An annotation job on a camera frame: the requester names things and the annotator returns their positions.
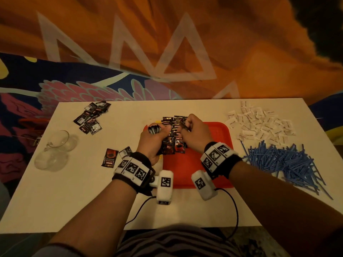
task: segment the plastic tray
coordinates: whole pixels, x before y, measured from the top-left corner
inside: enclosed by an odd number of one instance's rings
[[[220,122],[204,122],[210,128],[213,139],[216,142],[224,142],[232,148],[231,137],[227,126]],[[174,188],[195,188],[191,175],[197,170],[204,170],[200,161],[201,154],[186,148],[186,153],[163,155],[163,169],[174,172]],[[216,187],[230,188],[233,185],[223,176],[213,181]]]

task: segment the striped shirt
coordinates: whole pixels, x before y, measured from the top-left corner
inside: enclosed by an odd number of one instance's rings
[[[139,234],[122,243],[114,256],[241,256],[238,248],[201,228],[187,225],[172,225]],[[63,245],[48,245],[34,257],[79,257],[83,256]]]

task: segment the table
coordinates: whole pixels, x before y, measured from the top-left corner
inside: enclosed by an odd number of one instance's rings
[[[303,99],[245,99],[252,105],[273,109],[282,119],[293,121],[297,136],[291,142],[304,144],[306,152],[315,159],[327,186],[324,193],[304,190],[343,213],[343,160],[320,127]],[[163,116],[194,113],[207,122],[225,122],[226,113],[239,110],[241,99],[179,100],[179,101],[118,101],[110,102],[109,112],[98,118],[102,130],[95,135],[84,134],[73,120],[89,102],[59,103],[32,160],[0,222],[0,233],[57,232],[77,212],[89,203],[111,181],[114,169],[101,167],[107,148],[122,150],[137,148],[139,134],[146,124]],[[77,135],[79,143],[70,152],[67,165],[60,171],[36,169],[34,159],[42,151],[49,136],[57,130]],[[230,130],[233,147],[244,155],[235,139],[239,130]],[[240,226],[260,225],[234,188],[228,189],[234,197]],[[128,220],[131,220],[147,197],[138,194]],[[215,198],[203,201],[195,189],[173,191],[169,206],[150,200],[135,221],[125,229],[154,229],[175,223],[201,227],[226,227],[236,223],[236,212],[231,199],[219,191]]]

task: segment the wristband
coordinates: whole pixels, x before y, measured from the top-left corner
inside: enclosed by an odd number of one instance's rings
[[[229,178],[233,166],[241,161],[238,153],[222,142],[210,142],[205,147],[205,152],[200,158],[211,179],[219,175]]]
[[[112,178],[119,179],[130,185],[137,193],[151,195],[151,188],[148,186],[155,170],[151,167],[150,160],[139,152],[131,153],[125,157],[115,170]]]

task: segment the pile of blue straws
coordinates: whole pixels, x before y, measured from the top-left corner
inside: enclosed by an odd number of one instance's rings
[[[268,173],[276,172],[276,177],[282,171],[286,182],[311,190],[317,195],[322,190],[333,200],[320,184],[319,181],[326,185],[315,166],[314,159],[305,153],[303,144],[302,150],[298,151],[295,144],[291,147],[277,149],[274,145],[267,148],[265,142],[262,141],[257,148],[250,146],[250,149],[247,151],[242,141],[241,143],[246,153],[243,159],[246,159],[247,163]]]

